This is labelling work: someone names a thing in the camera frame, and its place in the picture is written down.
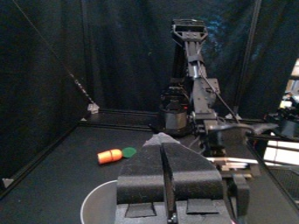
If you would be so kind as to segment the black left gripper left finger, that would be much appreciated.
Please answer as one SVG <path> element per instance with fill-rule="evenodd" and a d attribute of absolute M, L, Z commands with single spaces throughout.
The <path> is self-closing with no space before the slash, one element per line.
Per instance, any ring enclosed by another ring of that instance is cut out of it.
<path fill-rule="evenodd" d="M 154 135 L 125 163 L 117 182 L 117 224 L 167 224 L 162 140 Z"/>

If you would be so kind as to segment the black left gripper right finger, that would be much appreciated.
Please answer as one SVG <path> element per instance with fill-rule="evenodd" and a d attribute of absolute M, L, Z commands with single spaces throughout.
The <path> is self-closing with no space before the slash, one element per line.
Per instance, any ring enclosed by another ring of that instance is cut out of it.
<path fill-rule="evenodd" d="M 170 136 L 161 138 L 165 199 L 171 224 L 233 224 L 222 176 L 210 160 Z"/>

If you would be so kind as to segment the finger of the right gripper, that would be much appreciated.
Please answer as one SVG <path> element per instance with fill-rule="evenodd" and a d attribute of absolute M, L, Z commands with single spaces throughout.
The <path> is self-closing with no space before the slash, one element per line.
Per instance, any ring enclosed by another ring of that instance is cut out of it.
<path fill-rule="evenodd" d="M 268 130 L 273 130 L 278 127 L 276 123 L 257 123 L 252 125 L 253 133 L 261 135 Z"/>
<path fill-rule="evenodd" d="M 233 124 L 222 124 L 218 126 L 214 126 L 211 129 L 211 133 L 217 133 L 226 130 L 234 130 L 234 129 L 242 129 L 248 132 L 252 132 L 252 126 L 245 123 L 233 123 Z"/>

